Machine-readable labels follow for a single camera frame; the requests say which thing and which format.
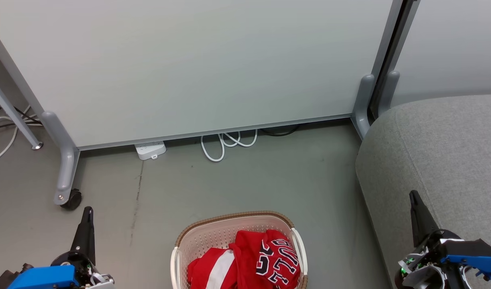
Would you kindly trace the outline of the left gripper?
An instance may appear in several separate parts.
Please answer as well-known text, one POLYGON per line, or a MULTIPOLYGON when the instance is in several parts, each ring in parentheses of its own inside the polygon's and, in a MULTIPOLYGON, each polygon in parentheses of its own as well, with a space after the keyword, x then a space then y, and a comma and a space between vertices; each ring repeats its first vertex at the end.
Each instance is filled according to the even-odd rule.
POLYGON ((73 267, 68 282, 54 284, 55 289, 114 289, 115 280, 110 274, 101 274, 96 269, 94 212, 91 206, 84 207, 71 251, 58 256, 52 267, 73 267))

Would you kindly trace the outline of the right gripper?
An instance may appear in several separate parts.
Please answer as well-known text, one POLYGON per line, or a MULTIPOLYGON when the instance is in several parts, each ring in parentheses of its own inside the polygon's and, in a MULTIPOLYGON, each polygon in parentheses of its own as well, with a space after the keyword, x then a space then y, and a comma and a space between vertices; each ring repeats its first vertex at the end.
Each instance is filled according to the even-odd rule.
POLYGON ((445 265, 440 260, 440 247, 447 241, 464 241, 457 234, 438 225, 416 190, 410 191, 410 216, 414 251, 398 264, 395 275, 397 289, 449 289, 445 265))

